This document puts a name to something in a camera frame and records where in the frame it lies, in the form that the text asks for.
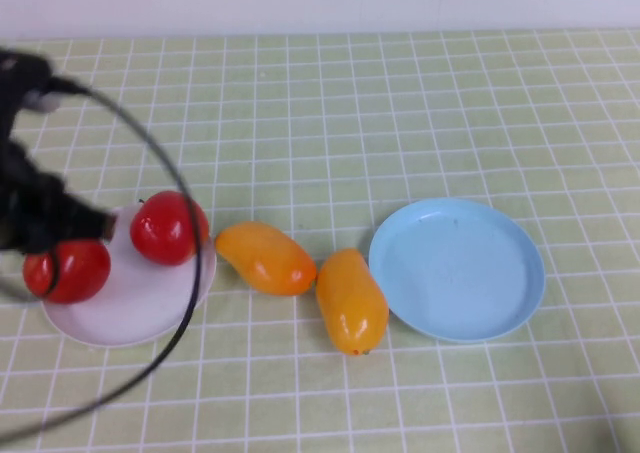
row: blue plate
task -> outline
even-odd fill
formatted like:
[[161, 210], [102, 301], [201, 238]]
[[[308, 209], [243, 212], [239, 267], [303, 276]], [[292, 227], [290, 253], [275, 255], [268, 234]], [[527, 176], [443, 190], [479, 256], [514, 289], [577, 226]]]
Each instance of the blue plate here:
[[529, 235], [498, 210], [454, 198], [419, 201], [389, 216], [371, 242], [369, 268], [400, 320], [454, 342], [517, 329], [545, 290]]

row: plate rim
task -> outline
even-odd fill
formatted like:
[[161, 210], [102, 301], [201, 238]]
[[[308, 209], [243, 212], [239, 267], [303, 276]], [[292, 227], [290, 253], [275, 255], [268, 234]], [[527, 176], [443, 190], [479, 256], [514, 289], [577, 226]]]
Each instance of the plate rim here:
[[[505, 213], [503, 213], [497, 208], [494, 208], [492, 206], [487, 205], [486, 203], [482, 203], [479, 201], [473, 201], [473, 200], [455, 198], [455, 197], [426, 198], [426, 199], [411, 202], [397, 209], [393, 213], [391, 213], [376, 228], [373, 234], [373, 238], [371, 239], [371, 242], [369, 244], [368, 263], [370, 268], [372, 263], [371, 258], [378, 256], [382, 251], [380, 247], [380, 244], [382, 241], [381, 237], [384, 235], [386, 231], [394, 227], [394, 224], [396, 224], [399, 221], [398, 218], [406, 215], [407, 211], [410, 211], [410, 210], [416, 210], [416, 211], [428, 210], [430, 212], [435, 212], [438, 209], [441, 211], [446, 210], [447, 207], [449, 206], [456, 206], [458, 208], [467, 209], [467, 210], [476, 210], [484, 214], [488, 213], [489, 215], [499, 218], [501, 221], [507, 224], [510, 224], [512, 227], [516, 229], [516, 231], [520, 233], [520, 235], [522, 235], [522, 239], [530, 247], [529, 252], [533, 253], [533, 255], [531, 255], [531, 259], [536, 264], [536, 268], [528, 268], [529, 271], [533, 270], [534, 273], [538, 276], [537, 280], [539, 283], [539, 288], [537, 288], [533, 292], [534, 297], [537, 297], [534, 306], [531, 308], [531, 311], [528, 314], [524, 315], [519, 321], [514, 322], [511, 326], [509, 326], [509, 328], [506, 328], [504, 331], [496, 334], [479, 336], [476, 338], [456, 338], [452, 336], [434, 333], [430, 331], [428, 328], [425, 329], [419, 325], [415, 325], [412, 322], [407, 321], [400, 315], [396, 314], [391, 308], [389, 308], [391, 313], [393, 313], [393, 315], [402, 323], [404, 323], [411, 329], [417, 331], [418, 333], [422, 334], [423, 336], [427, 336], [436, 340], [446, 341], [450, 343], [460, 343], [460, 344], [481, 343], [481, 342], [491, 341], [500, 337], [504, 337], [510, 333], [513, 333], [514, 331], [516, 331], [517, 329], [525, 325], [535, 315], [535, 313], [539, 310], [540, 306], [542, 305], [546, 295], [546, 290], [547, 290], [547, 274], [545, 271], [544, 260], [540, 253], [540, 249], [538, 245], [536, 245], [536, 243], [533, 241], [533, 238], [531, 237], [531, 235], [529, 235], [529, 233], [522, 226], [520, 226], [516, 221], [514, 221], [512, 218], [510, 218], [508, 215], [506, 215]], [[371, 269], [371, 274], [375, 279], [377, 275], [374, 269]], [[382, 287], [381, 287], [381, 290], [383, 295], [389, 302], [388, 293], [385, 293]]]
[[[112, 212], [117, 213], [121, 210], [124, 210], [125, 208], [136, 208], [139, 209], [140, 207], [142, 207], [142, 205], [140, 203], [133, 203], [130, 205], [126, 205], [123, 207], [117, 207], [117, 208], [112, 208]], [[209, 238], [205, 243], [203, 243], [203, 248], [202, 251], [205, 251], [205, 248], [207, 246], [210, 247], [211, 249], [211, 261], [207, 262], [205, 261], [204, 255], [203, 255], [203, 267], [200, 270], [200, 291], [198, 292], [198, 300], [196, 302], [195, 308], [194, 308], [194, 313], [198, 310], [198, 308], [200, 308], [200, 306], [202, 305], [202, 303], [204, 303], [205, 299], [208, 296], [209, 290], [211, 289], [211, 286], [213, 285], [213, 282], [215, 281], [215, 276], [217, 273], [217, 269], [218, 269], [218, 255], [216, 252], [216, 249], [214, 247], [214, 242], [212, 238]], [[208, 282], [207, 281], [207, 277], [210, 275], [211, 277], [211, 281]], [[69, 338], [70, 340], [79, 343], [81, 345], [85, 345], [91, 348], [108, 348], [108, 349], [113, 349], [113, 348], [131, 348], [134, 346], [140, 346], [140, 345], [144, 345], [147, 343], [151, 343], [153, 341], [156, 341], [158, 338], [160, 338], [161, 336], [165, 335], [167, 332], [169, 332], [170, 330], [172, 330], [173, 328], [175, 328], [178, 324], [180, 324], [180, 322], [182, 321], [182, 317], [180, 319], [178, 319], [175, 323], [173, 323], [172, 325], [168, 326], [167, 328], [154, 333], [153, 335], [149, 335], [144, 339], [141, 340], [133, 340], [133, 341], [128, 341], [128, 342], [120, 342], [120, 343], [96, 343], [96, 342], [91, 342], [88, 340], [82, 340], [76, 336], [73, 336], [71, 334], [69, 334], [68, 332], [62, 330], [59, 326], [58, 323], [55, 322], [50, 315], [50, 309], [51, 308], [60, 308], [60, 307], [65, 307], [65, 306], [71, 306], [71, 305], [60, 305], [60, 304], [52, 304], [52, 303], [48, 303], [46, 301], [41, 301], [40, 302], [40, 308], [45, 316], [45, 318], [47, 319], [47, 322], [62, 336]]]

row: black wire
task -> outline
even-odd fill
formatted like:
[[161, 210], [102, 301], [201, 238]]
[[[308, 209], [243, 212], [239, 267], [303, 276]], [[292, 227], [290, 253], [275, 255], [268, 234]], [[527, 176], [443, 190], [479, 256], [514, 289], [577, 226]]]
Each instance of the black wire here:
[[[72, 82], [68, 82], [67, 80], [63, 80], [66, 82], [66, 86], [70, 87], [70, 93], [76, 93], [84, 95], [88, 98], [93, 99], [104, 108], [112, 112], [116, 115], [120, 120], [122, 120], [127, 126], [129, 126], [134, 133], [136, 133], [141, 140], [143, 140], [149, 148], [156, 154], [160, 163], [163, 164], [167, 170], [169, 170], [169, 174], [173, 177], [174, 181], [180, 192], [184, 195], [185, 201], [187, 202], [187, 208], [189, 209], [189, 216], [191, 219], [194, 239], [196, 242], [196, 276], [193, 281], [193, 289], [191, 291], [191, 298], [189, 299], [189, 304], [184, 313], [182, 321], [178, 325], [175, 333], [164, 347], [164, 349], [158, 354], [158, 356], [151, 362], [149, 365], [140, 371], [136, 376], [132, 379], [124, 383], [122, 386], [115, 388], [110, 393], [103, 395], [101, 398], [98, 398], [95, 401], [85, 404], [71, 412], [60, 414], [44, 423], [34, 423], [32, 425], [27, 425], [22, 428], [15, 429], [9, 433], [5, 433], [0, 435], [0, 446], [6, 446], [9, 443], [14, 443], [16, 441], [23, 440], [33, 435], [41, 434], [45, 431], [53, 430], [54, 428], [59, 428], [81, 416], [89, 414], [94, 410], [106, 405], [107, 403], [112, 402], [113, 400], [119, 398], [124, 395], [132, 388], [135, 388], [139, 383], [144, 381], [155, 369], [157, 369], [160, 364], [169, 356], [169, 354], [173, 351], [173, 349], [177, 346], [178, 342], [182, 339], [187, 327], [189, 326], [189, 322], [193, 316], [193, 312], [195, 310], [196, 304], [198, 302], [198, 294], [200, 291], [200, 272], [202, 269], [202, 244], [200, 241], [200, 230], [197, 221], [197, 215], [195, 208], [193, 206], [193, 199], [189, 194], [189, 189], [182, 179], [178, 169], [173, 165], [171, 159], [167, 155], [167, 153], [162, 149], [162, 147], [158, 144], [156, 140], [151, 137], [151, 135], [146, 131], [146, 129], [132, 116], [130, 115], [123, 107], [118, 105], [116, 102], [111, 100], [108, 96], [100, 93], [99, 91], [93, 90], [91, 88], [85, 88], [81, 85], [77, 85]], [[54, 272], [58, 271], [58, 262], [57, 258], [54, 260]]]

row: toy fruit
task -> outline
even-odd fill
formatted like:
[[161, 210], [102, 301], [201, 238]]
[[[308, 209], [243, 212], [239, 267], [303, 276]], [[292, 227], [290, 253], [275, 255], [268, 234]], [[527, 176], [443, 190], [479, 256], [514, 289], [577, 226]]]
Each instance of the toy fruit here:
[[222, 230], [216, 253], [227, 260], [244, 281], [262, 293], [301, 295], [316, 278], [309, 254], [279, 229], [259, 221], [244, 221]]
[[316, 299], [329, 338], [341, 352], [367, 354], [382, 340], [389, 306], [358, 250], [339, 250], [327, 259], [318, 273]]
[[[78, 303], [93, 297], [107, 282], [111, 257], [99, 241], [80, 240], [60, 243], [55, 249], [58, 259], [58, 284], [46, 296], [52, 303]], [[48, 253], [29, 255], [22, 266], [27, 288], [35, 296], [47, 293], [53, 280], [53, 260]]]
[[[203, 244], [209, 238], [209, 221], [197, 203], [192, 205]], [[186, 198], [177, 191], [163, 191], [145, 201], [133, 217], [129, 233], [136, 250], [160, 265], [181, 265], [196, 251]]]

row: plastic plate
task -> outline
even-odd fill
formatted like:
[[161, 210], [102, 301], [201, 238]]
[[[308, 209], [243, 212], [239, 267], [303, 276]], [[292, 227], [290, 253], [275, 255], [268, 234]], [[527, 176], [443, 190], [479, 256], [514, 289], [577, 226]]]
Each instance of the plastic plate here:
[[[166, 267], [141, 256], [129, 237], [129, 225], [140, 206], [120, 210], [115, 235], [107, 245], [111, 274], [97, 295], [72, 305], [43, 302], [45, 315], [61, 333], [91, 346], [131, 346], [163, 335], [182, 320], [193, 289], [196, 258]], [[198, 306], [215, 276], [212, 241], [203, 245], [202, 253]]]
[[441, 340], [490, 340], [526, 323], [542, 302], [544, 264], [503, 213], [453, 198], [412, 203], [376, 231], [369, 267], [389, 309]]

